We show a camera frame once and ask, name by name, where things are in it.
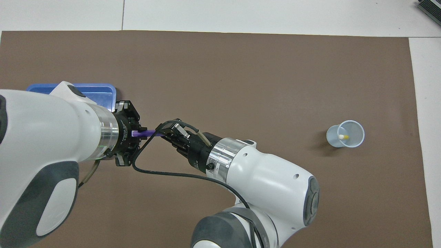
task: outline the overturned cup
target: overturned cup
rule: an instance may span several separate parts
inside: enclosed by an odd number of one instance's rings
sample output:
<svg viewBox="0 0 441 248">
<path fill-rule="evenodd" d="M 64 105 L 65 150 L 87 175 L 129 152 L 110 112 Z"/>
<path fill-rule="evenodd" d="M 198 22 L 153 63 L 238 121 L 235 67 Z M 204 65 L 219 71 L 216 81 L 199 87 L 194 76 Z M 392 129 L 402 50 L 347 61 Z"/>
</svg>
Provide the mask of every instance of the overturned cup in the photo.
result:
<svg viewBox="0 0 441 248">
<path fill-rule="evenodd" d="M 326 132 L 326 139 L 333 147 L 354 148 L 364 140 L 364 129 L 355 120 L 346 120 L 340 125 L 332 126 Z"/>
</svg>

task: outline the silver metal ring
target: silver metal ring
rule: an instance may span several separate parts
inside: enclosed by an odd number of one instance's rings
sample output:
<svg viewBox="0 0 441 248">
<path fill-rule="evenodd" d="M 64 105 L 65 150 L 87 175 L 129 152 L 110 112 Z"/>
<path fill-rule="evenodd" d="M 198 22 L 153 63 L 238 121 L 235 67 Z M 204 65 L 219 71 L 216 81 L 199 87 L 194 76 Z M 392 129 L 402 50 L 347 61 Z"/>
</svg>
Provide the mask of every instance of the silver metal ring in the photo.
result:
<svg viewBox="0 0 441 248">
<path fill-rule="evenodd" d="M 88 104 L 97 114 L 101 124 L 101 138 L 97 148 L 88 159 L 99 159 L 104 157 L 107 149 L 112 150 L 118 141 L 118 122 L 112 112 L 106 108 Z"/>
<path fill-rule="evenodd" d="M 227 182 L 228 169 L 236 154 L 246 147 L 247 144 L 232 138 L 223 138 L 214 145 L 207 159 L 207 164 L 213 163 L 214 169 L 207 172 L 211 173 L 214 179 Z"/>
</svg>

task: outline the brown table surface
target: brown table surface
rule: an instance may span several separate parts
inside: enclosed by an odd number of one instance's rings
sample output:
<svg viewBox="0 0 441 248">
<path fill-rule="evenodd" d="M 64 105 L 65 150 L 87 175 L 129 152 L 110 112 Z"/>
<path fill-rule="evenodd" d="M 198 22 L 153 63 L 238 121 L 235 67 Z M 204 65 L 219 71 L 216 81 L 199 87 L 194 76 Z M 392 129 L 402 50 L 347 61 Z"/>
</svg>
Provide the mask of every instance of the brown table surface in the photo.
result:
<svg viewBox="0 0 441 248">
<path fill-rule="evenodd" d="M 284 247 L 432 247 L 406 38 L 159 31 L 2 33 L 0 86 L 111 83 L 142 124 L 181 118 L 253 139 L 313 173 L 318 215 Z M 366 131 L 355 149 L 332 125 Z M 198 173 L 164 140 L 138 166 Z M 81 176 L 91 163 L 81 164 Z M 193 228 L 234 203 L 222 187 L 103 162 L 67 221 L 34 247 L 188 247 Z"/>
</svg>

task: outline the blue plastic tray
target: blue plastic tray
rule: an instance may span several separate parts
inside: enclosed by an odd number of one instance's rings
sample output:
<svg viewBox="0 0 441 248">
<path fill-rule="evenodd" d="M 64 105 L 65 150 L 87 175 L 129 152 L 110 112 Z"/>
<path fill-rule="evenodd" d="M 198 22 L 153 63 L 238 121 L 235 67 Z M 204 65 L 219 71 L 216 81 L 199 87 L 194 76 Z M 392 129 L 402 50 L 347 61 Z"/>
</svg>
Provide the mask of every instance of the blue plastic tray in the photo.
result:
<svg viewBox="0 0 441 248">
<path fill-rule="evenodd" d="M 57 85 L 57 83 L 36 83 L 30 85 L 26 91 L 49 94 Z M 110 83 L 74 83 L 73 85 L 98 105 L 109 111 L 115 111 L 116 89 Z"/>
</svg>

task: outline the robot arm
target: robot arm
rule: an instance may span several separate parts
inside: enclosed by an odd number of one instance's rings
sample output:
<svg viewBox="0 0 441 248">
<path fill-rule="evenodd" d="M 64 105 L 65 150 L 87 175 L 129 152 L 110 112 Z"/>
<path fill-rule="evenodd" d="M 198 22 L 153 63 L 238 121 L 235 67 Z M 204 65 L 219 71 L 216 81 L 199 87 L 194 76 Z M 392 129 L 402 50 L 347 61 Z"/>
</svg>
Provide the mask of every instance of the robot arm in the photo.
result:
<svg viewBox="0 0 441 248">
<path fill-rule="evenodd" d="M 246 200 L 202 219 L 192 247 L 275 248 L 314 219 L 318 183 L 299 166 L 250 140 L 192 133 L 177 122 L 158 131 Z M 0 247 L 27 247 L 53 232 L 75 202 L 78 163 L 115 156 L 117 166 L 134 165 L 145 132 L 130 101 L 112 113 L 67 82 L 50 95 L 0 90 Z"/>
</svg>

